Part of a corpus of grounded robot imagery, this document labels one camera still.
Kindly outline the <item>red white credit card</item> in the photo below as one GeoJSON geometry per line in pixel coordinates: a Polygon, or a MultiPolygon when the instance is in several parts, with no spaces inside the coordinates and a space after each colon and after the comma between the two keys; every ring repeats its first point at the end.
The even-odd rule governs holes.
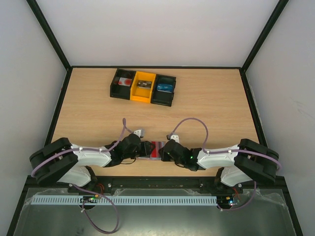
{"type": "Polygon", "coordinates": [[[152,157],[150,157],[150,158],[151,159],[160,159],[158,150],[165,145],[165,142],[164,141],[152,141],[152,143],[155,144],[155,149],[154,149],[154,152],[152,153],[152,157]]]}

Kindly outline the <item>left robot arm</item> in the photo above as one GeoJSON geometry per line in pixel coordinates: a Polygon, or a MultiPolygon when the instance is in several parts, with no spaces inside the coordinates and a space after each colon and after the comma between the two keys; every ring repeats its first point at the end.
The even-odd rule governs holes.
{"type": "Polygon", "coordinates": [[[99,148],[78,146],[68,138],[60,138],[30,156],[31,176],[40,186],[63,182],[82,187],[95,176],[91,166],[114,167],[126,159],[151,155],[155,147],[135,133],[99,148]]]}

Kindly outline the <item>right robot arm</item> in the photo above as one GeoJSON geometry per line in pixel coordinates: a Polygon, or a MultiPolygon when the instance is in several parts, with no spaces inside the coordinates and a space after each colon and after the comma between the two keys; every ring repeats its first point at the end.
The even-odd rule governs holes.
{"type": "Polygon", "coordinates": [[[188,149],[171,139],[158,152],[162,161],[172,161],[191,171],[217,167],[219,177],[215,180],[215,188],[222,193],[251,180],[273,184],[281,169],[277,152],[250,139],[219,149],[188,149]]]}

